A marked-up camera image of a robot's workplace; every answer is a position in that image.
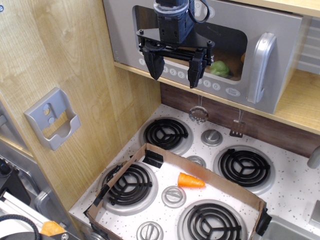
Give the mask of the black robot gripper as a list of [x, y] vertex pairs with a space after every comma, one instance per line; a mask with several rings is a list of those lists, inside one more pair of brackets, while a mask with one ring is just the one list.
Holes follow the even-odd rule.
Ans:
[[187, 71], [190, 88], [196, 88], [203, 77], [207, 62], [213, 60], [214, 43], [196, 33], [195, 25], [209, 20], [211, 10], [206, 0], [202, 20], [196, 18], [193, 0], [156, 0], [153, 9], [157, 16], [157, 27], [139, 29], [139, 50], [144, 56], [151, 77], [158, 80], [162, 75], [164, 57], [189, 61]]

